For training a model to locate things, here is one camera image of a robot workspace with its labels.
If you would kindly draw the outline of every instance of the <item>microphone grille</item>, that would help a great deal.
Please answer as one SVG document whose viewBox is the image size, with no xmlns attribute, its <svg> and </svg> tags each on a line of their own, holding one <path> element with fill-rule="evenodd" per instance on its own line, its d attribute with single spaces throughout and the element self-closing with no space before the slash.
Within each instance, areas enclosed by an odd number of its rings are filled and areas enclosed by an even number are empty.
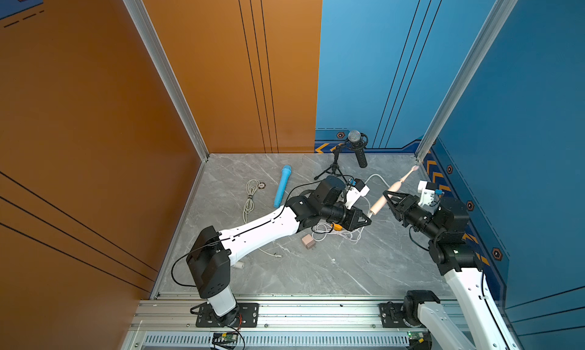
<svg viewBox="0 0 585 350">
<path fill-rule="evenodd" d="M 357 130 L 352 130 L 347 135 L 347 139 L 349 141 L 351 141 L 352 143 L 359 141 L 361 138 L 362 138 L 362 134 L 360 132 L 358 132 Z"/>
</svg>

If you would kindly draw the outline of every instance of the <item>black stripe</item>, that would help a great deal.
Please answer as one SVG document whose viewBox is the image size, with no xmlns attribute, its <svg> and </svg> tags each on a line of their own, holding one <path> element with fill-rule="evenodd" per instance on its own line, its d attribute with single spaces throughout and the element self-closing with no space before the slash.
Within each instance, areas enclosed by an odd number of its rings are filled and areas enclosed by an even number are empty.
<svg viewBox="0 0 585 350">
<path fill-rule="evenodd" d="M 110 244 L 113 244 L 114 246 L 116 246 L 117 248 L 119 248 L 120 250 L 124 251 L 125 253 L 127 253 L 128 255 L 132 256 L 133 258 L 135 258 L 136 260 L 142 262 L 143 264 L 145 264 L 146 266 L 150 267 L 151 269 L 153 269 L 154 271 L 158 272 L 157 269 L 155 269 L 154 267 L 148 265 L 146 262 L 142 261 L 141 259 L 137 258 L 136 256 L 134 256 L 133 254 L 131 254 L 130 252 L 124 250 L 123 248 L 121 248 L 120 246 L 118 246 L 117 244 L 113 243 L 112 241 L 110 241 L 109 239 L 107 239 L 106 237 L 102 236 L 101 234 L 99 234 L 98 232 L 96 232 L 95 230 L 91 229 L 90 227 L 86 226 L 85 224 L 83 224 L 82 222 L 79 222 L 77 219 L 73 218 L 71 215 L 67 214 L 66 212 L 64 212 L 63 210 L 57 208 L 54 204 L 51 204 L 50 202 L 48 202 L 47 200 L 41 198 L 39 195 L 37 195 L 36 193 L 34 193 L 31 189 L 27 188 L 26 186 L 24 186 L 23 184 L 20 184 L 18 181 L 16 181 L 14 178 L 11 178 L 10 176 L 8 176 L 7 174 L 5 174 L 4 172 L 0 171 L 0 174 L 3 175 L 5 178 L 11 180 L 13 183 L 17 184 L 18 186 L 22 187 L 23 189 L 25 189 L 26 191 L 28 191 L 29 193 L 33 194 L 34 196 L 36 196 L 37 198 L 39 198 L 40 200 L 46 202 L 48 205 L 52 206 L 53 208 L 55 208 L 56 210 L 60 211 L 61 213 L 67 215 L 69 218 L 71 218 L 72 220 L 74 220 L 75 222 L 81 224 L 83 227 L 85 227 L 86 229 L 89 229 L 90 231 L 92 231 L 93 233 L 97 234 L 99 237 L 105 239 L 107 242 L 109 242 Z"/>
<path fill-rule="evenodd" d="M 252 76 L 252 87 L 254 88 L 254 99 L 256 100 L 256 111 L 258 111 L 258 122 L 260 123 L 260 134 L 262 135 L 262 145 L 266 153 L 266 144 L 264 143 L 264 132 L 262 131 L 262 120 L 260 119 L 260 109 L 258 108 L 258 97 L 256 96 L 256 85 L 254 84 L 254 74 L 252 73 L 252 61 L 250 60 L 250 50 L 248 49 L 248 39 L 246 38 L 246 27 L 244 26 L 244 15 L 242 13 L 242 3 L 238 0 L 240 6 L 240 16 L 242 17 L 242 29 L 244 30 L 244 40 L 246 41 L 246 52 L 248 53 L 248 62 L 250 63 L 250 75 Z"/>
<path fill-rule="evenodd" d="M 417 17 L 418 6 L 420 5 L 420 0 L 418 0 L 417 8 L 414 10 L 413 20 L 410 22 L 410 28 L 408 29 L 408 34 L 406 35 L 406 39 L 404 40 L 404 46 L 402 47 L 402 53 L 400 53 L 400 59 L 398 66 L 396 66 L 396 72 L 394 72 L 394 78 L 392 78 L 392 84 L 390 86 L 390 90 L 388 91 L 388 97 L 386 98 L 386 104 L 384 105 L 384 111 L 382 111 L 382 116 L 380 117 L 380 123 L 378 124 L 378 129 L 376 130 L 376 136 L 374 137 L 374 141 L 372 142 L 372 146 L 376 144 L 376 138 L 378 137 L 378 132 L 380 131 L 380 125 L 382 125 L 382 120 L 384 120 L 384 112 L 386 112 L 386 106 L 388 106 L 388 100 L 390 99 L 390 94 L 392 93 L 392 87 L 394 86 L 394 81 L 396 80 L 396 75 L 399 73 L 400 62 L 402 61 L 402 56 L 404 55 L 404 49 L 406 49 L 406 43 L 408 42 L 408 37 L 410 36 L 410 31 L 413 29 L 414 18 Z"/>
<path fill-rule="evenodd" d="M 262 10 L 262 27 L 264 27 L 264 45 L 266 45 L 266 63 L 268 64 L 268 82 L 270 83 L 270 98 L 272 100 L 272 118 L 274 119 L 274 136 L 276 138 L 276 152 L 280 153 L 278 150 L 278 133 L 276 131 L 276 113 L 274 112 L 274 95 L 272 94 L 272 77 L 270 76 L 270 61 L 268 61 L 268 41 L 266 39 L 266 24 L 264 22 L 264 7 L 262 5 L 262 0 L 260 0 L 260 9 Z"/>
<path fill-rule="evenodd" d="M 8 26 L 12 26 L 13 24 L 15 24 L 15 23 L 19 23 L 19 22 L 20 22 L 20 21 L 14 21 L 14 22 L 12 22 L 12 23 L 9 23 L 9 24 L 5 25 L 5 26 L 4 26 L 4 28 L 6 28 L 6 27 L 8 27 Z"/>
<path fill-rule="evenodd" d="M 549 332 L 566 331 L 566 330 L 576 330 L 578 328 L 585 328 L 585 326 L 567 327 L 567 328 L 561 328 L 560 330 L 548 330 L 548 331 L 532 332 L 531 334 L 523 334 L 523 335 L 518 335 L 518 336 L 529 336 L 529 335 L 547 334 Z"/>
<path fill-rule="evenodd" d="M 69 233 L 65 232 L 64 230 L 62 230 L 62 229 L 60 229 L 60 228 L 57 228 L 57 227 L 55 227 L 54 225 L 52 225 L 51 223 L 47 222 L 46 220 L 44 220 L 44 219 L 42 219 L 42 218 L 40 218 L 40 217 L 38 217 L 38 216 L 36 216 L 36 215 L 32 214 L 31 212 L 29 212 L 29 211 L 28 211 L 28 210 L 26 210 L 25 208 L 19 207 L 18 205 L 16 205 L 16 204 L 15 204 L 15 203 L 13 203 L 12 201 L 10 201 L 10 200 L 8 200 L 8 199 L 6 199 L 6 198 L 2 197 L 2 196 L 0 196 L 0 199 L 2 199 L 2 200 L 4 200 L 4 201 L 6 201 L 8 204 L 12 205 L 13 207 L 15 207 L 15 208 L 18 208 L 18 209 L 22 210 L 22 211 L 23 211 L 23 212 L 25 212 L 26 214 L 28 214 L 28 215 L 30 215 L 30 216 L 32 216 L 32 217 L 34 217 L 34 218 L 38 219 L 39 221 L 41 221 L 41 222 L 45 223 L 46 225 L 48 225 L 48 226 L 50 226 L 50 227 L 52 227 L 52 228 L 54 228 L 54 229 L 57 229 L 59 232 L 63 233 L 64 235 L 67 235 L 68 237 L 71 237 L 71 238 L 75 239 L 77 242 L 79 242 L 79 243 L 81 243 L 81 244 L 84 244 L 85 246 L 88 246 L 88 247 L 89 247 L 89 248 L 91 248 L 92 250 L 94 250 L 94 251 L 96 251 L 96 252 L 99 252 L 99 253 L 101 253 L 102 255 L 106 256 L 107 258 L 109 258 L 109 259 L 112 259 L 112 260 L 114 260 L 115 262 L 119 263 L 121 266 L 124 266 L 124 267 L 126 267 L 126 268 L 128 268 L 128 269 L 130 269 L 130 270 L 134 271 L 134 272 L 135 272 L 135 273 L 137 273 L 138 275 L 140 275 L 140 276 L 143 276 L 143 277 L 145 277 L 146 279 L 148 279 L 148 280 L 150 280 L 150 281 L 152 281 L 152 282 L 154 283 L 154 280 L 150 279 L 150 277 L 147 277 L 147 276 L 145 276 L 145 275 L 142 275 L 141 273 L 139 273 L 138 271 L 134 270 L 134 269 L 133 269 L 133 268 L 131 268 L 130 266 L 124 265 L 124 264 L 123 264 L 123 263 L 121 263 L 120 261 L 118 261 L 118 260 L 114 259 L 114 258 L 113 258 L 113 257 L 111 257 L 111 256 L 108 256 L 107 254 L 105 254 L 104 252 L 101 252 L 101 251 L 100 251 L 100 250 L 98 250 L 97 248 L 95 248 L 95 247 L 93 247 L 93 246 L 91 246 L 91 245 L 89 245 L 89 244 L 86 244 L 86 243 L 85 243 L 85 242 L 83 242 L 81 239 L 78 239 L 78 238 L 76 238 L 76 237 L 73 237 L 72 235 L 70 235 Z"/>
<path fill-rule="evenodd" d="M 252 27 L 254 28 L 254 41 L 256 41 L 256 55 L 258 55 L 258 71 L 260 72 L 260 84 L 262 85 L 262 98 L 264 99 L 264 112 L 266 114 L 266 126 L 268 127 L 268 141 L 270 142 L 270 153 L 272 153 L 272 136 L 270 135 L 270 122 L 268 121 L 268 110 L 266 109 L 266 92 L 264 91 L 264 79 L 262 78 L 262 66 L 260 65 L 260 51 L 258 50 L 258 37 L 256 36 L 256 22 L 254 21 L 252 0 L 250 0 L 250 12 L 252 14 Z"/>
<path fill-rule="evenodd" d="M 422 56 L 422 52 L 424 52 L 425 45 L 427 45 L 427 40 L 429 39 L 429 35 L 431 34 L 431 29 L 433 28 L 433 24 L 435 24 L 435 18 L 437 18 L 437 13 L 439 13 L 439 8 L 441 8 L 441 3 L 443 3 L 443 0 L 441 0 L 439 2 L 439 6 L 437 7 L 437 12 L 435 12 L 435 17 L 433 17 L 433 22 L 431 22 L 431 26 L 429 27 L 429 32 L 427 33 L 427 38 L 425 39 L 425 42 L 422 45 L 422 49 L 420 50 L 420 54 L 418 55 L 417 64 L 414 66 L 412 76 L 410 76 L 410 81 L 408 82 L 408 87 L 406 87 L 406 91 L 404 91 L 404 97 L 402 98 L 402 102 L 400 102 L 399 111 L 396 113 L 396 118 L 394 118 L 394 124 L 392 124 L 392 129 L 390 129 L 390 134 L 388 134 L 388 139 L 386 140 L 386 144 L 384 145 L 384 148 L 388 147 L 388 142 L 390 141 L 390 136 L 392 135 L 392 131 L 394 131 L 394 126 L 396 125 L 396 120 L 399 119 L 400 110 L 402 110 L 402 105 L 404 104 L 404 99 L 406 98 L 406 94 L 408 93 L 408 89 L 410 88 L 410 83 L 413 81 L 414 73 L 417 71 L 418 62 L 420 61 L 420 57 Z"/>
<path fill-rule="evenodd" d="M 394 103 L 392 105 L 392 110 L 394 110 L 394 106 L 396 105 L 396 100 L 399 98 L 400 89 L 402 89 L 402 83 L 404 83 L 404 79 L 406 78 L 406 72 L 408 72 L 408 66 L 410 65 L 410 61 L 413 59 L 414 49 L 417 47 L 418 38 L 420 37 L 420 32 L 422 32 L 422 26 L 425 24 L 425 19 L 427 19 L 427 14 L 429 13 L 429 8 L 431 8 L 431 3 L 433 0 L 429 1 L 429 5 L 427 6 L 427 10 L 425 11 L 425 16 L 422 18 L 422 22 L 420 23 L 420 29 L 418 29 L 417 39 L 414 41 L 413 51 L 410 53 L 410 58 L 408 58 L 408 63 L 406 63 L 406 69 L 404 70 L 404 75 L 402 76 L 402 81 L 400 81 L 400 87 L 398 92 L 396 92 L 396 97 L 394 98 Z M 382 133 L 382 139 L 380 139 L 380 148 L 382 147 L 382 141 L 384 140 L 384 135 L 386 134 L 386 130 L 388 129 L 388 124 L 390 123 L 390 118 L 392 118 L 392 113 L 388 116 L 388 121 L 386 121 L 386 126 L 384 127 L 384 133 Z"/>
<path fill-rule="evenodd" d="M 551 297 L 554 297 L 554 296 L 556 296 L 556 295 L 564 295 L 565 293 L 568 293 L 568 292 L 570 292 L 570 291 L 575 291 L 575 290 L 579 290 L 579 289 L 583 289 L 583 288 L 585 288 L 585 286 L 581 286 L 581 287 L 578 287 L 578 288 L 574 288 L 574 289 L 569 289 L 569 290 L 561 291 L 560 293 L 557 293 L 557 294 L 553 294 L 553 295 L 547 295 L 547 296 L 545 296 L 545 297 L 538 298 L 538 299 L 533 299 L 533 300 L 529 300 L 528 302 L 524 302 L 524 303 L 520 303 L 520 304 L 514 304 L 513 306 L 511 306 L 511 307 L 508 307 L 508 308 L 506 308 L 506 309 L 507 309 L 507 310 L 509 310 L 510 308 L 518 307 L 519 305 L 524 305 L 524 304 L 528 304 L 528 303 L 536 302 L 536 301 L 539 301 L 539 300 L 542 300 L 542 299 L 551 298 Z"/>
<path fill-rule="evenodd" d="M 546 316 L 552 316 L 552 315 L 554 315 L 554 314 L 559 314 L 559 313 L 566 313 L 566 312 L 571 312 L 571 311 L 576 311 L 576 310 L 582 310 L 582 309 L 585 309 L 585 307 L 571 308 L 570 310 L 558 311 L 558 312 L 553 312 L 553 313 L 549 313 L 549 314 L 541 314 L 540 316 L 534 316 L 534 317 L 524 318 L 523 320 L 512 321 L 511 323 L 522 322 L 522 321 L 528 321 L 528 320 L 533 320 L 533 319 L 535 319 L 535 318 L 546 317 Z"/>
<path fill-rule="evenodd" d="M 4 227 L 6 227 L 6 228 L 8 228 L 8 229 L 10 229 L 10 230 L 12 230 L 12 231 L 14 231 L 14 232 L 16 232 L 16 233 L 18 233 L 18 234 L 21 234 L 21 235 L 23 235 L 24 237 L 30 238 L 30 239 L 32 239 L 33 241 L 40 243 L 41 245 L 47 246 L 48 248 L 52 248 L 52 249 L 54 249 L 54 250 L 55 250 L 55 251 L 57 251 L 57 252 L 61 252 L 63 255 L 69 256 L 69 257 L 70 257 L 70 258 L 72 258 L 72 259 L 76 259 L 76 260 L 77 260 L 77 261 L 79 261 L 79 262 L 83 262 L 84 264 L 86 264 L 86 265 L 88 265 L 88 266 L 91 266 L 91 267 L 93 267 L 94 269 L 97 269 L 97 270 L 101 271 L 102 273 L 105 273 L 105 274 L 108 274 L 108 275 L 110 275 L 110 276 L 112 276 L 112 277 L 115 277 L 116 279 L 118 279 L 118 280 L 121 280 L 121 281 L 123 281 L 124 283 L 128 283 L 128 284 L 130 284 L 130 285 L 131 285 L 131 286 L 133 286 L 133 287 L 136 287 L 136 288 L 138 288 L 138 289 L 140 289 L 140 290 L 144 290 L 146 293 L 150 293 L 150 290 L 146 290 L 146 289 L 144 289 L 144 288 L 141 288 L 141 287 L 139 287 L 138 285 L 132 284 L 132 283 L 131 283 L 131 282 L 129 282 L 129 281 L 125 281 L 125 280 L 124 280 L 124 279 L 122 279 L 121 277 L 118 277 L 118 276 L 115 276 L 114 274 L 108 273 L 107 271 L 105 271 L 105 270 L 102 270 L 102 269 L 100 269 L 100 268 L 99 268 L 99 267 L 97 267 L 97 266 L 93 266 L 92 264 L 90 264 L 90 263 L 87 263 L 87 262 L 85 262 L 84 260 L 78 259 L 78 258 L 76 258 L 75 256 L 72 256 L 72 255 L 68 254 L 67 252 L 63 252 L 63 251 L 59 250 L 58 248 L 55 248 L 55 247 L 53 247 L 53 246 L 51 246 L 51 245 L 48 245 L 48 244 L 46 244 L 46 243 L 44 243 L 44 242 L 41 242 L 41 241 L 39 241 L 38 239 L 36 239 L 36 238 L 33 238 L 33 237 L 29 236 L 28 234 L 25 234 L 25 233 L 23 233 L 23 232 L 19 231 L 18 229 L 14 229 L 14 228 L 12 228 L 12 227 L 9 227 L 9 226 L 7 226 L 6 224 L 4 224 L 4 223 L 2 223 L 2 222 L 0 222 L 0 225 L 3 225 Z"/>
</svg>

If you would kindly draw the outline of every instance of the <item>microphone stand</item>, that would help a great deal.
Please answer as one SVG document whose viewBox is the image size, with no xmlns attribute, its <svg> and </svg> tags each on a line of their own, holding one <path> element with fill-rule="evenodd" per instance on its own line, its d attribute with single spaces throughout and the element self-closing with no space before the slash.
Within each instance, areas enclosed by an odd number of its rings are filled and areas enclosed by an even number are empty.
<svg viewBox="0 0 585 350">
<path fill-rule="evenodd" d="M 347 145 L 347 140 L 344 141 L 343 143 L 338 144 L 338 145 L 335 146 L 335 149 L 333 149 L 333 163 L 330 164 L 329 167 L 327 167 L 318 176 L 315 176 L 315 180 L 318 180 L 321 176 L 323 176 L 324 174 L 328 173 L 330 175 L 343 178 L 343 180 L 347 184 L 347 180 L 345 179 L 345 176 L 343 175 L 343 173 L 339 169 L 339 162 L 338 162 L 338 160 L 339 160 L 339 154 L 341 153 L 341 149 L 343 147 L 345 147 L 346 145 Z"/>
</svg>

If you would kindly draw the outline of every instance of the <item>gray marble tile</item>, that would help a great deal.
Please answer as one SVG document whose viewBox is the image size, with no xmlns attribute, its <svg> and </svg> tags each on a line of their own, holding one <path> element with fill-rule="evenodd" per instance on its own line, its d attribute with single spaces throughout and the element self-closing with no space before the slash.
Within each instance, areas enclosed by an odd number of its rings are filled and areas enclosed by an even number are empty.
<svg viewBox="0 0 585 350">
<path fill-rule="evenodd" d="M 368 167 L 360 169 L 353 154 L 341 155 L 341 170 L 364 180 L 378 173 L 388 184 L 392 184 L 416 164 L 412 155 L 368 154 L 367 158 Z M 332 160 L 330 154 L 211 155 L 172 250 L 172 260 L 191 248 L 201 229 L 213 225 L 221 230 L 243 224 L 242 208 L 247 197 L 245 186 L 251 178 L 265 182 L 266 188 L 254 195 L 255 209 L 249 215 L 249 221 L 274 211 L 274 195 L 283 165 L 292 167 L 286 190 L 288 193 L 296 185 L 313 181 Z M 410 175 L 401 191 L 416 193 L 418 182 L 422 179 L 427 177 L 421 168 Z M 379 178 L 373 177 L 368 186 L 370 192 L 367 197 L 373 204 L 385 190 L 385 185 Z M 296 189 L 292 195 L 302 190 Z M 356 206 L 364 211 L 368 209 L 363 199 Z M 243 269 L 232 268 L 234 293 L 402 297 L 407 290 L 427 289 L 440 297 L 453 296 L 428 253 L 410 242 L 408 230 L 394 219 L 387 208 L 373 217 L 373 223 L 364 229 L 357 244 L 341 237 L 328 236 L 307 250 L 301 243 L 301 238 L 306 234 L 310 231 L 283 237 L 263 247 L 269 253 L 282 255 L 282 258 L 274 258 L 258 250 L 243 258 Z M 420 243 L 426 241 L 419 233 L 413 236 Z M 161 292 L 195 291 L 194 288 L 179 287 L 173 283 L 169 270 L 161 277 Z M 174 273 L 179 282 L 193 284 L 183 260 L 177 264 Z"/>
</svg>

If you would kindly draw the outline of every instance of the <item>small white cylinder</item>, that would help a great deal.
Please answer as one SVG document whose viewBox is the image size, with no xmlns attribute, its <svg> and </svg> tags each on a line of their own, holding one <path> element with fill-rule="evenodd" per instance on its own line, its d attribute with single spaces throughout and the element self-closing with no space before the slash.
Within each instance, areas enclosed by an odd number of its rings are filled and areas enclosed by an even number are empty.
<svg viewBox="0 0 585 350">
<path fill-rule="evenodd" d="M 236 307 L 236 298 L 233 297 L 229 285 L 213 297 L 207 298 L 218 317 L 230 312 Z"/>
</svg>

